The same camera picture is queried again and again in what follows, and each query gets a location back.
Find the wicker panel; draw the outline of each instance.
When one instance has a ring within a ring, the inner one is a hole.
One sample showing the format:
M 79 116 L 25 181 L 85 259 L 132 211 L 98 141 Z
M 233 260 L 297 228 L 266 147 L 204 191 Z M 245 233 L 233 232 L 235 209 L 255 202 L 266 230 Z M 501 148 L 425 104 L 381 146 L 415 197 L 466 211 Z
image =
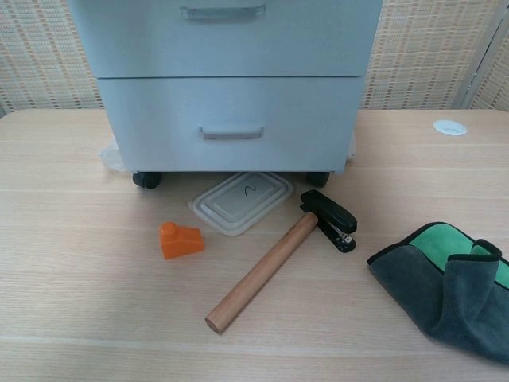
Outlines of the wicker panel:
M 498 3 L 386 0 L 360 106 L 449 107 Z M 0 104 L 102 107 L 65 0 L 0 0 Z
M 479 86 L 471 108 L 509 111 L 509 31 Z
M 0 104 L 102 107 L 65 0 L 0 0 Z
M 448 108 L 499 0 L 386 0 L 364 108 Z

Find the microfiber cloth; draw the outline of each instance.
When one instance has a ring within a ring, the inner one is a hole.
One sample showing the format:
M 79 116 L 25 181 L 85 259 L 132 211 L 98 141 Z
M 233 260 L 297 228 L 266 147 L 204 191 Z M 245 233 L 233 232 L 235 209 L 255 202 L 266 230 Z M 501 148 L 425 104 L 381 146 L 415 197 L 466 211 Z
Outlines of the microfiber cloth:
M 422 332 L 509 364 L 509 263 L 496 246 L 438 222 L 367 263 Z

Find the orange toy block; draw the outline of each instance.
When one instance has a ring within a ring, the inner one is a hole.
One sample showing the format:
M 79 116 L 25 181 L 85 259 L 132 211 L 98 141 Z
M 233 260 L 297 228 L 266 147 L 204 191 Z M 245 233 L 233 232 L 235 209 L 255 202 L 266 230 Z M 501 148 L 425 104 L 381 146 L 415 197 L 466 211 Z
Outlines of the orange toy block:
M 178 227 L 171 221 L 159 228 L 159 238 L 162 254 L 167 260 L 205 249 L 204 240 L 198 228 Z

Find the drawer cabinet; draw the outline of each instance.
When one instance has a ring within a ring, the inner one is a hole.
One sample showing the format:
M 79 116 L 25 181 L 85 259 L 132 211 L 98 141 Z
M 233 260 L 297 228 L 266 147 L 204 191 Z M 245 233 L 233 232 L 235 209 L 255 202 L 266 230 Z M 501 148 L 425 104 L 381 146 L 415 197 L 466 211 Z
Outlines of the drawer cabinet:
M 68 4 L 129 170 L 344 168 L 382 0 Z
M 98 84 L 126 167 L 138 171 L 342 170 L 362 89 L 357 77 Z
M 380 0 L 69 0 L 98 78 L 363 76 Z

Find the caster wheel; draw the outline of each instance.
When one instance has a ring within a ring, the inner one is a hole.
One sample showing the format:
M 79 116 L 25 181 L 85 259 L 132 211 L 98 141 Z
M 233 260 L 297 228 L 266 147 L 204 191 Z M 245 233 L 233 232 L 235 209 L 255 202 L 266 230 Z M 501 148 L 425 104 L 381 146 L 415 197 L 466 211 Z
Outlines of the caster wheel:
M 330 174 L 331 173 L 307 173 L 305 181 L 315 187 L 324 187 L 327 184 Z
M 143 189 L 155 189 L 161 183 L 161 173 L 133 173 L 133 182 Z

